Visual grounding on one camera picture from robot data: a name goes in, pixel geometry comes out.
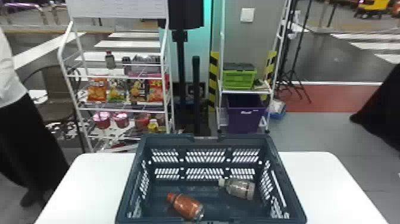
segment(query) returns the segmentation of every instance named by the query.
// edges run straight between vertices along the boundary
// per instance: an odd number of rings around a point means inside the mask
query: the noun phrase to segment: white shirt
[[[0,108],[21,99],[27,93],[14,70],[10,45],[0,28]]]

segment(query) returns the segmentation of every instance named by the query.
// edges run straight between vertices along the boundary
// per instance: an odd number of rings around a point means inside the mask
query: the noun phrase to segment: green plastic crate
[[[252,64],[224,63],[224,89],[251,89],[257,70]]]

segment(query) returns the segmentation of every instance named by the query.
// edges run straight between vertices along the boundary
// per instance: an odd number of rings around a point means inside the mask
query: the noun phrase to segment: snack bag
[[[111,90],[108,93],[109,102],[122,102],[125,100],[125,80],[110,79]]]
[[[146,80],[129,80],[129,98],[131,103],[146,101]]]
[[[107,79],[106,78],[90,78],[89,87],[87,89],[88,101],[102,101],[106,100]]]
[[[149,74],[153,77],[161,77],[161,74]],[[148,102],[162,101],[163,100],[163,87],[161,79],[149,79],[149,91],[147,96]],[[169,75],[165,75],[165,84],[167,89],[169,87]]]

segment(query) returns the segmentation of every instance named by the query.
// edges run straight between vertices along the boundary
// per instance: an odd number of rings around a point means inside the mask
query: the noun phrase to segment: orange bottle
[[[204,206],[193,198],[183,194],[169,193],[167,200],[187,220],[199,221],[204,216]]]

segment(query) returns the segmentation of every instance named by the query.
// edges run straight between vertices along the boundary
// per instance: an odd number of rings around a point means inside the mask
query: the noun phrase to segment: person's arm
[[[0,28],[0,99],[8,90],[10,80],[15,78],[13,54],[10,45]]]

